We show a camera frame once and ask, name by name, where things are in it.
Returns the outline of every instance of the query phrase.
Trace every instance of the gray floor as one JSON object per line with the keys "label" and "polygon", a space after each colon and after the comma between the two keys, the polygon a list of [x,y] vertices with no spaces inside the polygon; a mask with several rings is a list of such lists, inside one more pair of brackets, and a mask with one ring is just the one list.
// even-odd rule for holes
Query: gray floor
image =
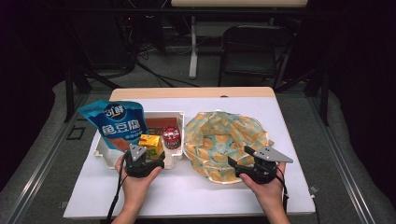
{"label": "gray floor", "polygon": [[[217,85],[219,55],[204,43],[199,48],[198,78],[188,78],[190,54],[186,49],[168,49],[166,56],[155,50],[140,61],[154,72],[195,85]],[[129,75],[111,79],[122,87],[161,87],[155,76],[141,68]],[[110,90],[92,80],[90,95],[77,92],[76,102],[85,105],[108,99]],[[270,85],[270,81],[230,77],[225,86]],[[348,142],[347,127],[337,98],[331,94],[329,127],[318,119],[316,98],[305,98],[304,83],[278,94],[284,119],[303,167],[308,186],[317,186],[316,202],[321,223],[396,223],[396,213],[388,198],[373,184]],[[99,223],[98,220],[75,221],[63,218],[61,202],[70,198],[82,163],[87,157],[95,129],[76,115],[65,118],[64,83],[54,88],[55,106],[49,119],[26,155],[23,163],[0,193],[0,223]],[[84,127],[81,140],[67,140],[73,125]],[[315,214],[290,217],[292,223],[318,223]],[[138,220],[138,223],[265,223],[262,217]]]}

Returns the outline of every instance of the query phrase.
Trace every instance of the snack bag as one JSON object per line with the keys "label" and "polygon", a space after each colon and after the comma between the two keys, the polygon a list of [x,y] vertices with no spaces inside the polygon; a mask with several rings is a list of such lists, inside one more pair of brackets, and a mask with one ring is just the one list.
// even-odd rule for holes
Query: snack bag
{"label": "snack bag", "polygon": [[99,131],[110,149],[126,151],[148,133],[143,106],[128,101],[97,101],[78,109]]}

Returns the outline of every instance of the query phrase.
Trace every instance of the chair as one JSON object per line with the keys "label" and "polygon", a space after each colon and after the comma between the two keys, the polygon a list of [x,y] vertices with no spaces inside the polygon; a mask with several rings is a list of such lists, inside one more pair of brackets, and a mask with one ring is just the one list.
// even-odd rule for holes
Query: chair
{"label": "chair", "polygon": [[288,58],[294,34],[280,26],[238,25],[222,37],[219,82],[223,74],[273,78],[273,89],[281,80],[280,71]]}

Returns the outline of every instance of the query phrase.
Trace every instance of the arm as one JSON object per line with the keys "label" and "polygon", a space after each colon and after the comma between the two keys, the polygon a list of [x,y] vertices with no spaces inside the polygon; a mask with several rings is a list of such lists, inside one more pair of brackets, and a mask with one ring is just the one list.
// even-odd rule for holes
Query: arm
{"label": "arm", "polygon": [[[119,171],[121,168],[122,157],[116,163],[116,170]],[[122,168],[122,179],[127,176],[125,168]],[[146,199],[146,195],[149,190],[149,185],[157,177],[161,171],[161,167],[156,167],[151,173],[144,178],[135,178],[128,176],[122,183],[122,190],[124,192],[124,205],[119,215],[114,219],[113,223],[134,223],[137,219],[140,209],[143,206],[143,202]]]}
{"label": "arm", "polygon": [[[285,162],[280,162],[277,166],[282,173],[285,173]],[[282,176],[280,171],[277,171],[278,176]],[[268,184],[258,185],[248,175],[241,174],[239,177],[256,195],[262,211],[268,217],[271,224],[284,224],[290,223],[289,219],[283,210],[282,204],[282,184],[274,179]]]}

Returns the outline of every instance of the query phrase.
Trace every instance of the cable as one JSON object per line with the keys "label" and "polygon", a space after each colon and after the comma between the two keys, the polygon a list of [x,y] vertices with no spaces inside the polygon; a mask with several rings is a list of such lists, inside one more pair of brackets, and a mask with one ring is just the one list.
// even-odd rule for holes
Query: cable
{"label": "cable", "polygon": [[127,175],[121,180],[122,168],[123,168],[123,164],[124,164],[124,161],[125,161],[124,158],[125,158],[125,155],[122,157],[122,161],[121,161],[121,166],[120,166],[120,170],[119,170],[119,182],[118,182],[118,185],[117,185],[116,195],[114,196],[113,202],[110,205],[110,209],[108,209],[108,214],[107,214],[107,219],[106,219],[106,223],[107,224],[111,223],[111,217],[113,216],[114,207],[116,206],[117,201],[119,200],[119,194],[120,194],[120,189],[121,189],[122,183],[124,182],[126,177],[128,177],[128,175]]}
{"label": "cable", "polygon": [[183,18],[184,23],[186,24],[187,28],[189,29],[189,31],[191,33],[191,28],[190,28],[189,24],[187,23],[186,18],[184,18],[184,17],[182,17],[182,18]]}
{"label": "cable", "polygon": [[320,214],[319,214],[317,203],[315,202],[315,195],[311,195],[311,198],[312,198],[312,201],[314,202],[314,205],[315,205],[315,212],[317,214],[318,224],[320,224]]}
{"label": "cable", "polygon": [[[192,47],[172,47],[172,46],[169,46],[169,48],[170,48],[175,54],[178,54],[178,55],[186,54],[186,53],[190,52],[191,49],[192,49]],[[177,51],[175,51],[175,48],[188,48],[188,49],[187,49],[186,51],[184,51],[184,52],[177,52]]]}
{"label": "cable", "polygon": [[132,5],[133,7],[136,7],[136,6],[132,3],[131,0],[128,0],[128,1],[129,1],[129,3],[131,3],[131,5]]}
{"label": "cable", "polygon": [[200,87],[200,86],[197,86],[197,85],[192,84],[192,83],[190,83],[190,82],[185,82],[185,81],[178,80],[178,79],[174,79],[174,78],[171,78],[171,77],[165,77],[165,76],[158,75],[158,74],[154,73],[151,69],[149,69],[147,66],[145,66],[144,64],[142,64],[141,62],[139,62],[138,60],[136,60],[136,65],[138,65],[138,66],[140,66],[141,68],[143,68],[144,70],[148,71],[149,73],[151,73],[152,75],[154,75],[156,78],[158,78],[158,79],[160,79],[161,81],[163,81],[163,82],[165,82],[166,84],[168,84],[170,87],[173,87],[173,88],[174,88],[175,85],[173,85],[172,83],[168,82],[166,79],[173,80],[173,81],[180,82],[180,83],[184,83],[184,84],[187,84],[187,85],[190,85],[190,86],[193,86],[193,87]]}
{"label": "cable", "polygon": [[161,8],[163,8],[163,7],[165,6],[165,4],[166,4],[167,1],[168,1],[168,0],[165,0],[165,1],[163,2],[163,5],[161,6]]}
{"label": "cable", "polygon": [[286,182],[285,182],[285,175],[283,174],[283,172],[279,169],[279,167],[276,167],[276,169],[282,174],[282,178],[280,178],[278,175],[275,175],[275,178],[279,180],[279,182],[282,184],[283,186],[283,209],[285,210],[285,213],[288,210],[288,198],[289,198],[289,194],[288,194],[288,189],[286,188]]}

